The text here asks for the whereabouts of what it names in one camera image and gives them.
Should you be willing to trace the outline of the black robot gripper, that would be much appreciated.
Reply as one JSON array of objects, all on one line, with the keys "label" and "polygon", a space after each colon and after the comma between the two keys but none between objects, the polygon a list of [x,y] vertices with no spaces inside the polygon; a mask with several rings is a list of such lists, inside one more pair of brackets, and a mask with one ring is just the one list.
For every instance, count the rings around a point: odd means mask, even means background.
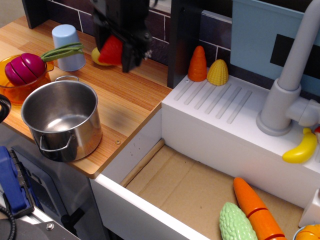
[{"label": "black robot gripper", "polygon": [[123,73],[129,73],[152,56],[152,35],[145,24],[150,9],[148,0],[92,0],[90,3],[97,49],[102,50],[110,35],[124,42]]}]

